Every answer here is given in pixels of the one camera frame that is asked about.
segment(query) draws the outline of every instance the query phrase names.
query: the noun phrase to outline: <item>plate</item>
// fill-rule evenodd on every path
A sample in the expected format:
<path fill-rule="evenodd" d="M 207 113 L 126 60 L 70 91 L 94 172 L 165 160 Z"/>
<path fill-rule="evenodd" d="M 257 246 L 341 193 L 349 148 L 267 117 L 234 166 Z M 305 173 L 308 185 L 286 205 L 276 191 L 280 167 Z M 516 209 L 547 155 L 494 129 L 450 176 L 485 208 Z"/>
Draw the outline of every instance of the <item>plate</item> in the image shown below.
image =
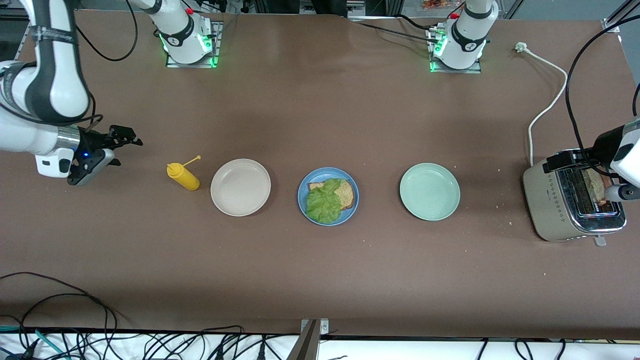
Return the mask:
<path fill-rule="evenodd" d="M 346 181 L 349 181 L 349 184 L 353 188 L 353 206 L 351 206 L 349 209 L 342 210 L 340 217 L 336 221 L 329 224 L 320 224 L 319 222 L 316 222 L 315 220 L 312 220 L 307 216 L 307 195 L 309 195 L 309 183 L 322 183 L 323 181 L 329 180 L 331 178 L 345 179 Z M 309 175 L 305 176 L 305 178 L 302 179 L 300 187 L 298 188 L 298 206 L 300 207 L 300 211 L 302 211 L 304 216 L 309 219 L 309 221 L 321 226 L 336 226 L 349 220 L 353 213 L 356 212 L 359 200 L 360 193 L 358 192 L 358 186 L 356 186 L 355 180 L 353 180 L 353 178 L 345 171 L 342 171 L 339 168 L 335 167 L 323 167 L 311 171 Z"/>
<path fill-rule="evenodd" d="M 400 198 L 416 217 L 437 221 L 456 211 L 460 203 L 460 186 L 446 168 L 423 163 L 404 173 L 400 182 Z"/>
<path fill-rule="evenodd" d="M 211 199 L 220 211 L 245 217 L 258 211 L 271 193 L 267 169 L 250 159 L 237 159 L 222 165 L 211 181 Z"/>

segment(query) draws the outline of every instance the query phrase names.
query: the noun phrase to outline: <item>white plate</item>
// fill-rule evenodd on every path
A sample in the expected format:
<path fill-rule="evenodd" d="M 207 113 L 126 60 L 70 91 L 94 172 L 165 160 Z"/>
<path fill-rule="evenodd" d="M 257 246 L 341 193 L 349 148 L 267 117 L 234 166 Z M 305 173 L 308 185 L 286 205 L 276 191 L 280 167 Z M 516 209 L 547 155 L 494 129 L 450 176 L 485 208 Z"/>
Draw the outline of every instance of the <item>white plate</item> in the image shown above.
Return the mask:
<path fill-rule="evenodd" d="M 249 159 L 237 159 L 222 165 L 211 181 L 211 199 L 220 211 L 233 217 L 245 217 L 258 211 L 271 193 L 267 169 Z"/>

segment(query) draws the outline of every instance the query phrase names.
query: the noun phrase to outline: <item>green plate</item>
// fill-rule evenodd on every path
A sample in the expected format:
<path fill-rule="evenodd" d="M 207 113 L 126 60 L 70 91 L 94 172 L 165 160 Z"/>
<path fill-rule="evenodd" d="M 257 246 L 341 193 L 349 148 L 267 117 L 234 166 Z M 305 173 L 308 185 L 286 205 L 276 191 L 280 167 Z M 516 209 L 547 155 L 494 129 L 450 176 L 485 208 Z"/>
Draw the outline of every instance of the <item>green plate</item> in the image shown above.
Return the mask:
<path fill-rule="evenodd" d="M 404 173 L 400 182 L 400 198 L 416 217 L 437 221 L 456 211 L 460 203 L 460 186 L 444 167 L 423 163 Z"/>

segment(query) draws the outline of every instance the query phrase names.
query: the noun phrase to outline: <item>white cable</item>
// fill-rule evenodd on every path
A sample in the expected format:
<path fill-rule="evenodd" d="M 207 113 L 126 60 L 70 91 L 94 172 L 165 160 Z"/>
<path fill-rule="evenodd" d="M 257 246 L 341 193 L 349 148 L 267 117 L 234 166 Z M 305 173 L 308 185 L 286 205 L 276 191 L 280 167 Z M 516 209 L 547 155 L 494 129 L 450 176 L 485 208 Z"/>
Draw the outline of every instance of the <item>white cable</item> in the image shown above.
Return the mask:
<path fill-rule="evenodd" d="M 551 105 L 547 106 L 546 109 L 542 110 L 536 117 L 533 118 L 533 120 L 529 124 L 529 130 L 527 131 L 527 134 L 529 135 L 529 165 L 533 166 L 534 165 L 534 163 L 533 163 L 533 137 L 531 135 L 531 129 L 533 128 L 533 125 L 536 123 L 536 121 L 538 121 L 538 119 L 540 119 L 540 117 L 542 115 L 544 115 L 547 111 L 549 111 L 551 108 L 554 107 L 554 105 L 556 104 L 556 102 L 558 101 L 558 99 L 560 98 L 562 93 L 564 92 L 564 88 L 566 88 L 567 75 L 566 75 L 566 71 L 564 71 L 561 67 L 559 67 L 556 64 L 551 63 L 551 62 L 539 57 L 538 55 L 532 53 L 529 49 L 527 49 L 527 44 L 525 44 L 523 42 L 519 42 L 519 43 L 516 44 L 515 49 L 516 49 L 517 53 L 527 53 L 527 54 L 531 55 L 532 57 L 542 61 L 543 63 L 555 67 L 558 71 L 562 72 L 562 74 L 564 75 L 564 84 L 562 85 L 562 88 L 560 89 L 560 91 L 556 95 L 556 98 L 551 102 Z"/>

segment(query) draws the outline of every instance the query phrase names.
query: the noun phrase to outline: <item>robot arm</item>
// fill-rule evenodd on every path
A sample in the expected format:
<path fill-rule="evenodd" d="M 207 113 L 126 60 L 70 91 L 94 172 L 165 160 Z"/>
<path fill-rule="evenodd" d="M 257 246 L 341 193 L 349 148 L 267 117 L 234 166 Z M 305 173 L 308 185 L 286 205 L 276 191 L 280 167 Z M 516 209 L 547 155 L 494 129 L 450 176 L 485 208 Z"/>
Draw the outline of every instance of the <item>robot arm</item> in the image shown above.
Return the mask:
<path fill-rule="evenodd" d="M 211 21 L 185 11 L 180 0 L 130 0 L 151 17 L 160 32 L 165 51 L 177 62 L 190 64 L 212 51 L 205 37 Z"/>
<path fill-rule="evenodd" d="M 89 107 L 80 69 L 73 9 L 64 0 L 22 0 L 35 41 L 35 64 L 4 61 L 3 105 L 16 115 L 58 125 L 77 121 Z"/>
<path fill-rule="evenodd" d="M 22 0 L 34 31 L 35 64 L 0 62 L 0 150 L 36 155 L 38 172 L 67 177 L 89 96 L 73 9 L 63 0 Z"/>
<path fill-rule="evenodd" d="M 606 189 L 611 201 L 640 200 L 640 118 L 608 131 L 591 149 L 594 159 L 618 173 L 620 184 Z"/>
<path fill-rule="evenodd" d="M 68 0 L 20 1 L 29 15 L 36 62 L 0 62 L 0 150 L 30 152 L 40 174 L 84 184 L 106 165 L 119 165 L 113 149 L 142 142 L 128 127 L 111 126 L 100 134 L 73 125 L 90 102 L 73 8 Z M 180 0 L 131 2 L 151 16 L 173 60 L 193 63 L 212 51 L 203 40 L 210 35 L 208 19 L 187 13 Z"/>
<path fill-rule="evenodd" d="M 471 67 L 482 56 L 486 36 L 497 17 L 494 0 L 467 0 L 460 17 L 444 23 L 444 40 L 433 55 L 452 69 Z"/>
<path fill-rule="evenodd" d="M 593 162 L 610 169 L 619 177 L 619 183 L 605 189 L 607 199 L 613 202 L 640 200 L 640 117 L 626 125 L 601 134 L 592 147 L 585 149 Z M 545 173 L 566 168 L 588 167 L 581 153 L 562 151 L 546 159 Z"/>

